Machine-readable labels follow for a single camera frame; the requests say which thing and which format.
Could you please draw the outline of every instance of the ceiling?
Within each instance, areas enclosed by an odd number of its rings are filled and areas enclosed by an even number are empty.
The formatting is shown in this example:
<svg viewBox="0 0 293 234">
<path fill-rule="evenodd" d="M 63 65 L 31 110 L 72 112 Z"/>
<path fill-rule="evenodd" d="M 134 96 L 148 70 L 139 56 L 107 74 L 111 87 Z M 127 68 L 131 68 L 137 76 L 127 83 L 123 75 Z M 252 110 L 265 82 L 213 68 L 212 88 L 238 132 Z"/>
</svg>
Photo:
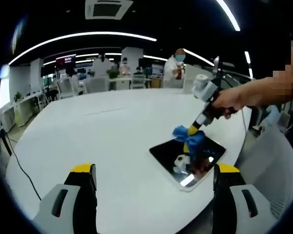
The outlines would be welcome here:
<svg viewBox="0 0 293 234">
<path fill-rule="evenodd" d="M 248 75 L 244 51 L 249 51 L 255 78 L 271 75 L 284 66 L 290 35 L 277 11 L 260 0 L 225 0 L 241 31 L 237 32 L 216 0 L 187 0 L 174 4 L 158 0 L 134 0 L 121 20 L 85 20 L 84 0 L 44 1 L 32 7 L 23 20 L 21 36 L 7 62 L 41 42 L 74 33 L 112 31 L 157 39 L 94 35 L 62 39 L 43 45 L 16 60 L 27 64 L 37 58 L 54 60 L 58 53 L 120 53 L 127 46 L 144 48 L 145 55 L 168 58 L 177 48 L 186 48 L 209 61 L 220 56 Z M 186 63 L 206 65 L 187 55 Z"/>
</svg>

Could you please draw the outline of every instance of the white round table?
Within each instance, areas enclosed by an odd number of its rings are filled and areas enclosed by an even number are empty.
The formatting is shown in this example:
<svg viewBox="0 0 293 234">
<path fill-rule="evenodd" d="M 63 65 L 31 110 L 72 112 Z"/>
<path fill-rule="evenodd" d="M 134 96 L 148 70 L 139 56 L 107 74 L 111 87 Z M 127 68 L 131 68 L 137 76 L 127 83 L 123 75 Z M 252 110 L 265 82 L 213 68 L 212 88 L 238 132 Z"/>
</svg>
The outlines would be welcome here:
<svg viewBox="0 0 293 234">
<path fill-rule="evenodd" d="M 172 139 L 178 125 L 189 127 L 203 103 L 180 89 L 125 90 L 89 94 L 50 103 L 27 127 L 15 153 L 41 197 L 64 183 L 76 165 L 97 168 L 97 229 L 102 234 L 174 234 L 213 198 L 213 172 L 191 192 L 182 192 L 149 148 Z M 251 110 L 244 108 L 246 126 Z M 227 151 L 233 165 L 242 149 L 241 112 L 202 130 Z M 29 180 L 9 162 L 6 179 L 25 215 L 39 200 Z"/>
</svg>

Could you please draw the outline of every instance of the air conditioning vent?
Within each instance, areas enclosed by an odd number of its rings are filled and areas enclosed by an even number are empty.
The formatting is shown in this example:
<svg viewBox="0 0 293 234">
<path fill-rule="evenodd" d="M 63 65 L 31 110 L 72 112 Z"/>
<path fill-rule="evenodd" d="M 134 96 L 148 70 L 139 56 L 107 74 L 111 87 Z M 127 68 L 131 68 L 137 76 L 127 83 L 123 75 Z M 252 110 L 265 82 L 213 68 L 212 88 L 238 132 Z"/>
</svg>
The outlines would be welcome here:
<svg viewBox="0 0 293 234">
<path fill-rule="evenodd" d="M 121 20 L 129 7 L 130 0 L 86 0 L 86 20 Z"/>
</svg>

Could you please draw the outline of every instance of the face mask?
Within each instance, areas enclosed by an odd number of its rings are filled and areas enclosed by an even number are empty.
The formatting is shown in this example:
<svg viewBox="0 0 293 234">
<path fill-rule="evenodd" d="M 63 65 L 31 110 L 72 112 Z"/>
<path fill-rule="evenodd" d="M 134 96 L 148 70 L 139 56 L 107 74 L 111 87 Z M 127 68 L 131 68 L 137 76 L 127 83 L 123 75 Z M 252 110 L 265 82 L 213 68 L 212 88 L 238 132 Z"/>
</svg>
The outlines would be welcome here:
<svg viewBox="0 0 293 234">
<path fill-rule="evenodd" d="M 175 58 L 178 62 L 182 62 L 183 60 L 185 60 L 186 55 L 175 55 Z"/>
</svg>

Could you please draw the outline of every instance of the ceiling light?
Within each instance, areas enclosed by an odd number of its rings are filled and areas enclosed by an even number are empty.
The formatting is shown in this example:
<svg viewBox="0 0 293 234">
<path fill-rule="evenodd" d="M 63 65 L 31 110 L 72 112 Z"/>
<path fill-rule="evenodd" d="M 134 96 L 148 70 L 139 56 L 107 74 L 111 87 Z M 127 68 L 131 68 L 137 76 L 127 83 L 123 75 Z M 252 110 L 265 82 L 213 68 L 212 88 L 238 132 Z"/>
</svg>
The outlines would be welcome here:
<svg viewBox="0 0 293 234">
<path fill-rule="evenodd" d="M 224 0 L 216 0 L 218 4 L 221 6 L 221 8 L 224 10 L 226 15 L 228 16 L 229 20 L 231 21 L 231 24 L 233 25 L 234 29 L 236 31 L 240 31 L 240 27 L 238 25 L 238 22 L 236 21 L 235 17 L 233 16 L 231 10 L 227 6 L 227 4 L 224 2 Z"/>
<path fill-rule="evenodd" d="M 248 62 L 248 64 L 251 63 L 251 58 L 250 58 L 250 55 L 247 51 L 244 51 L 244 54 L 245 54 L 245 58 L 246 58 L 246 62 Z"/>
<path fill-rule="evenodd" d="M 54 62 L 55 62 L 55 60 L 54 61 L 51 61 L 51 62 L 46 62 L 43 65 L 45 66 L 45 65 L 48 65 L 48 64 L 51 64 L 51 63 L 54 63 Z"/>
<path fill-rule="evenodd" d="M 65 58 L 65 57 L 71 57 L 71 56 L 75 56 L 76 54 L 74 54 L 74 55 L 65 55 L 65 56 L 61 56 L 61 57 L 58 57 L 58 58 L 56 58 L 56 59 L 62 59 L 62 58 Z"/>
<path fill-rule="evenodd" d="M 251 68 L 249 68 L 250 78 L 253 78 L 253 71 Z"/>
<path fill-rule="evenodd" d="M 92 62 L 94 59 L 87 59 L 87 60 L 81 60 L 81 61 L 76 61 L 76 63 L 81 63 L 81 62 Z"/>
<path fill-rule="evenodd" d="M 122 55 L 122 53 L 105 53 L 105 55 Z"/>
<path fill-rule="evenodd" d="M 87 56 L 98 56 L 99 54 L 87 54 L 87 55 L 77 55 L 76 57 L 87 57 Z"/>
<path fill-rule="evenodd" d="M 166 58 L 159 58 L 159 57 L 154 57 L 154 56 L 149 56 L 149 55 L 143 55 L 144 58 L 147 59 L 158 59 L 158 60 L 162 60 L 162 61 L 167 61 Z"/>
<path fill-rule="evenodd" d="M 191 174 L 187 178 L 185 178 L 183 181 L 180 182 L 180 184 L 185 187 L 187 184 L 189 184 L 191 181 L 194 180 L 194 175 Z"/>
<path fill-rule="evenodd" d="M 141 36 L 141 35 L 137 35 L 137 34 L 132 34 L 132 33 L 120 33 L 120 32 L 87 32 L 87 33 L 74 33 L 74 34 L 69 34 L 66 36 L 61 36 L 58 38 L 53 38 L 50 40 L 46 40 L 42 43 L 39 43 L 38 45 L 35 45 L 31 48 L 29 48 L 28 50 L 25 50 L 24 52 L 20 53 L 18 56 L 16 56 L 14 59 L 12 59 L 8 64 L 11 65 L 13 62 L 15 62 L 16 60 L 18 60 L 20 57 L 22 57 L 23 55 L 27 54 L 28 52 L 46 45 L 48 43 L 57 41 L 57 40 L 62 40 L 65 38 L 72 38 L 72 37 L 78 37 L 78 36 L 92 36 L 92 35 L 117 35 L 117 36 L 125 36 L 125 37 L 134 37 L 134 38 L 140 38 L 140 39 L 145 39 L 145 40 L 150 40 L 150 41 L 157 41 L 157 39 L 155 38 L 150 38 L 150 37 L 145 37 L 145 36 Z"/>
<path fill-rule="evenodd" d="M 184 49 L 184 51 L 185 51 L 186 53 L 188 53 L 188 54 L 190 54 L 190 55 L 192 55 L 192 56 L 195 56 L 195 57 L 197 57 L 198 59 L 200 59 L 200 60 L 202 60 L 202 61 L 208 63 L 208 64 L 211 65 L 211 66 L 215 66 L 212 62 L 208 61 L 206 58 L 203 58 L 203 57 L 201 57 L 201 56 L 199 56 L 199 55 L 197 55 L 197 54 L 195 54 L 195 53 L 193 53 L 193 52 L 191 52 L 191 51 L 189 51 L 189 50 L 187 50 L 187 49 Z"/>
</svg>

